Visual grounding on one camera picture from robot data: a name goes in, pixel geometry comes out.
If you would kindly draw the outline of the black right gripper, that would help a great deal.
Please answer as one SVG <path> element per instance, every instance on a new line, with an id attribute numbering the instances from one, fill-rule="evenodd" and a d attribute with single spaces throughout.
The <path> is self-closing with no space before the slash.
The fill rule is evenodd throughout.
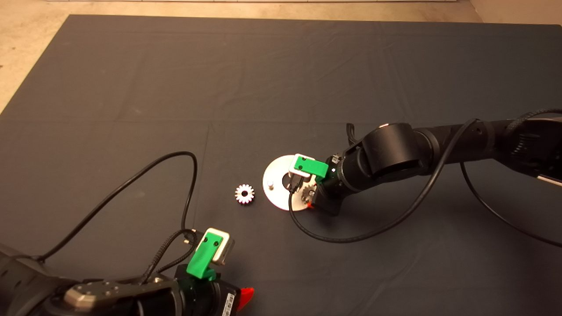
<path id="1" fill-rule="evenodd" d="M 307 202 L 307 208 L 315 208 L 329 216 L 338 216 L 343 202 L 343 187 L 340 186 L 338 166 L 329 165 L 325 176 L 316 176 L 315 182 L 315 194 L 311 201 Z"/>

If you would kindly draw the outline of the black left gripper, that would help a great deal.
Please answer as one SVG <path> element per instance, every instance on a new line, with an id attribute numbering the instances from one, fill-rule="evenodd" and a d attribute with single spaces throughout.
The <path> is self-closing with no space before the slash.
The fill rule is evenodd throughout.
<path id="1" fill-rule="evenodd" d="M 181 290 L 183 316 L 235 316 L 251 301 L 255 288 L 238 288 L 222 279 L 199 279 L 186 272 L 187 265 L 178 265 L 175 279 Z"/>

